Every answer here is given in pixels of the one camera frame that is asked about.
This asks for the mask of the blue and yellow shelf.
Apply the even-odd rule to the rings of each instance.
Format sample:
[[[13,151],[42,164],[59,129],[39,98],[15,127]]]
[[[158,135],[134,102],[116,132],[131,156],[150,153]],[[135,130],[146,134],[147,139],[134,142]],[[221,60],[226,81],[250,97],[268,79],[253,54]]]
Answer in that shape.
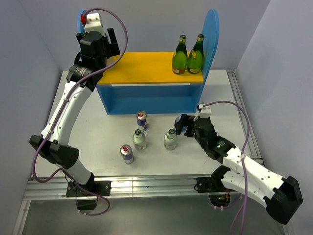
[[[126,52],[103,73],[96,88],[109,115],[194,113],[197,110],[219,40],[217,10],[206,14],[201,72],[172,72],[172,52]]]

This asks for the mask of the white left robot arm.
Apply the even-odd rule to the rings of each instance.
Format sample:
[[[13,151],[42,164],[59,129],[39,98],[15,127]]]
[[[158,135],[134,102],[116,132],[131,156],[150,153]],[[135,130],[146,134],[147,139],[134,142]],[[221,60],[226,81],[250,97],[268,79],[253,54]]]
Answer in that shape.
[[[89,31],[78,33],[76,38],[80,52],[68,70],[61,100],[44,130],[39,135],[32,135],[29,140],[36,150],[32,175],[39,183],[51,180],[51,177],[41,180],[36,174],[36,160],[41,156],[71,178],[83,195],[91,195],[96,191],[94,174],[80,162],[79,150],[68,145],[69,138],[82,107],[95,90],[103,72],[109,68],[107,59],[121,57],[123,53],[119,50],[113,28],[108,29],[107,35]]]

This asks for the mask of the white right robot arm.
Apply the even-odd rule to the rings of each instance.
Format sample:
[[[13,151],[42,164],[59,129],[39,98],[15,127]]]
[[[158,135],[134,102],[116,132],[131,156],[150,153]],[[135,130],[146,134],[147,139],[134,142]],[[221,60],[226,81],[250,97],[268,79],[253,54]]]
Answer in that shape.
[[[247,155],[231,141],[219,136],[210,118],[181,115],[174,124],[176,134],[183,127],[186,137],[194,138],[204,152],[221,166],[211,175],[212,190],[225,188],[247,195],[262,205],[277,222],[288,224],[303,202],[299,182],[292,176],[276,174]]]

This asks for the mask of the Pocari Sweat bottle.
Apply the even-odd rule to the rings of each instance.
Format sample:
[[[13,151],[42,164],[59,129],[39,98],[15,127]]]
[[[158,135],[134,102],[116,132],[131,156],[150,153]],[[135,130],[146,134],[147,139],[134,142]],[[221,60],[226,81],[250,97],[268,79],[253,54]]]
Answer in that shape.
[[[183,131],[184,125],[182,122],[182,116],[183,114],[180,114],[176,119],[175,119],[175,123],[174,123],[174,130],[175,133],[180,135]]]

